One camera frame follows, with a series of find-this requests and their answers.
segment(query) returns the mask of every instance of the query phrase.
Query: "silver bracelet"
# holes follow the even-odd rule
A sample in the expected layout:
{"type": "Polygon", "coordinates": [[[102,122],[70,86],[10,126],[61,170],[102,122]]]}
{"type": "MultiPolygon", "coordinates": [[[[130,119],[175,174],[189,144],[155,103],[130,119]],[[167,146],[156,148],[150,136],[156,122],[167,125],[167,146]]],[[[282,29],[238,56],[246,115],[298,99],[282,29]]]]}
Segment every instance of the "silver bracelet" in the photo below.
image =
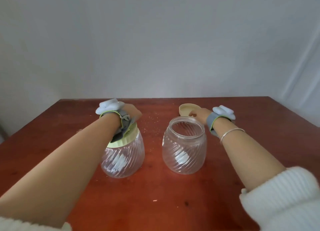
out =
{"type": "Polygon", "coordinates": [[[241,129],[241,128],[234,128],[234,129],[228,130],[226,133],[224,133],[224,134],[222,135],[222,137],[221,137],[221,139],[220,139],[220,144],[222,144],[222,139],[226,136],[226,134],[228,134],[229,132],[232,132],[232,131],[234,131],[234,130],[240,130],[240,131],[245,132],[245,130],[244,130],[244,129],[241,129]]]}

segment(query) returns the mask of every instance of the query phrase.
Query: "light green jar lid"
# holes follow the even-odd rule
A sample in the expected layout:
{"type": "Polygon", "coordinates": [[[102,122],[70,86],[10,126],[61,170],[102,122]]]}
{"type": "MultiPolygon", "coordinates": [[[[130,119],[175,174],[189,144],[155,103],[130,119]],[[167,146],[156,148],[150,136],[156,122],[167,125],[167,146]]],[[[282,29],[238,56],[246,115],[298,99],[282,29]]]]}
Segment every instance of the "light green jar lid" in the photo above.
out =
{"type": "Polygon", "coordinates": [[[139,129],[137,127],[137,123],[133,123],[130,125],[129,130],[125,133],[122,139],[115,141],[113,143],[109,143],[107,148],[117,148],[117,147],[123,147],[130,142],[134,141],[139,134],[139,129]]]}

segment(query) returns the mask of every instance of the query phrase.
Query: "open glass jar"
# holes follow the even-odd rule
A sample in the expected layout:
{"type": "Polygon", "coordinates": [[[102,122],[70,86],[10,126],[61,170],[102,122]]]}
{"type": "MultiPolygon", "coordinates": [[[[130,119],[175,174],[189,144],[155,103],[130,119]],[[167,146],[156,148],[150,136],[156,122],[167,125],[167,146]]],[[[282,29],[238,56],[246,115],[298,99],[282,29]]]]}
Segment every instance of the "open glass jar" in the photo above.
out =
{"type": "Polygon", "coordinates": [[[110,177],[124,178],[141,167],[144,155],[142,136],[134,123],[121,140],[108,144],[101,167],[110,177]]]}
{"type": "Polygon", "coordinates": [[[191,117],[172,119],[162,140],[166,165],[179,174],[193,174],[205,162],[207,138],[204,125],[191,117]]]}

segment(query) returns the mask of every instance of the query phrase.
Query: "white knit sweater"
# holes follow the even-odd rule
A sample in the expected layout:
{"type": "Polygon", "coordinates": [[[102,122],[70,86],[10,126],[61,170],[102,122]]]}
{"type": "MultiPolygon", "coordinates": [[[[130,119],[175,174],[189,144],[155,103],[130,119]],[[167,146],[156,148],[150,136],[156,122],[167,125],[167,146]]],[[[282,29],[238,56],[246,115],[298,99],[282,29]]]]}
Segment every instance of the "white knit sweater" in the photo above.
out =
{"type": "MultiPolygon", "coordinates": [[[[258,188],[242,189],[240,201],[261,230],[320,230],[320,190],[316,178],[306,169],[288,168],[258,188]]],[[[55,231],[0,217],[0,231],[55,231]]],[[[71,230],[66,224],[63,230],[71,230]]]]}

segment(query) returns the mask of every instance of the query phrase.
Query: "wooden table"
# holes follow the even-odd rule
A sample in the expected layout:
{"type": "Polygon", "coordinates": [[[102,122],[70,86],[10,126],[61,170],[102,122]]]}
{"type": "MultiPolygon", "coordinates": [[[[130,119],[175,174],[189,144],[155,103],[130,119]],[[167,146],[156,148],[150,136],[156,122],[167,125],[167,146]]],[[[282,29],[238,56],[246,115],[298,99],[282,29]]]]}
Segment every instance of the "wooden table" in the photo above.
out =
{"type": "MultiPolygon", "coordinates": [[[[62,99],[0,145],[0,194],[60,144],[98,119],[102,99],[62,99]]],[[[124,99],[143,113],[140,170],[124,179],[98,166],[68,221],[74,230],[257,230],[241,207],[243,188],[218,138],[208,134],[204,166],[179,175],[162,160],[162,137],[178,107],[225,105],[236,124],[287,167],[300,165],[320,179],[320,130],[269,97],[124,99]]]]}

